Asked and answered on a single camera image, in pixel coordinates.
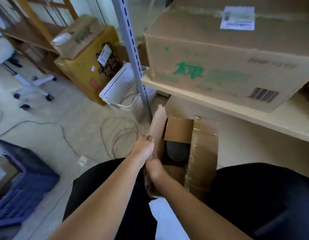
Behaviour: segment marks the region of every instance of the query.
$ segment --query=white plastic basket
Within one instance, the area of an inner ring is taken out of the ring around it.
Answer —
[[[144,88],[151,105],[157,90],[147,86]],[[145,109],[136,90],[133,69],[130,63],[126,63],[101,91],[99,97],[122,117],[139,123],[144,117]]]

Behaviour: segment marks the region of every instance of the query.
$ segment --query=chair wheel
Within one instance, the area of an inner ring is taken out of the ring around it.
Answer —
[[[28,104],[23,104],[20,106],[23,110],[28,111],[30,109],[30,106]]]
[[[19,93],[14,93],[14,95],[13,95],[13,97],[15,98],[15,99],[20,99],[20,94]]]
[[[46,96],[46,99],[47,99],[47,101],[52,101],[52,100],[54,100],[54,98],[53,98],[53,96],[51,96],[51,94],[48,94],[48,95]]]

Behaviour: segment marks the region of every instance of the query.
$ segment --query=blue container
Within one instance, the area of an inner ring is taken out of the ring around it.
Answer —
[[[57,184],[60,176],[32,150],[0,140],[0,155],[6,155],[20,173],[0,199],[0,227],[21,224]]]

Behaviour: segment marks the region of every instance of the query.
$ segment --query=hand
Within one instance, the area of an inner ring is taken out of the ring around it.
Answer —
[[[146,169],[154,184],[166,174],[166,171],[158,158],[150,157],[146,161]]]
[[[155,143],[153,138],[149,136],[147,139],[146,135],[141,134],[133,145],[131,155],[138,157],[142,161],[142,165],[144,165],[145,161],[152,155],[154,147]]]

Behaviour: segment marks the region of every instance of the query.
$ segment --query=slotted metal post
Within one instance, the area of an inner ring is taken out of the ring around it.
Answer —
[[[145,87],[141,83],[143,72],[141,69],[141,63],[136,46],[136,41],[133,34],[133,27],[131,24],[128,6],[126,0],[112,0],[115,8],[116,16],[122,33],[122,38],[125,42],[125,46],[128,52],[129,60],[135,76],[138,92],[140,93],[142,104],[146,111],[146,116],[149,123],[152,121],[152,114]]]

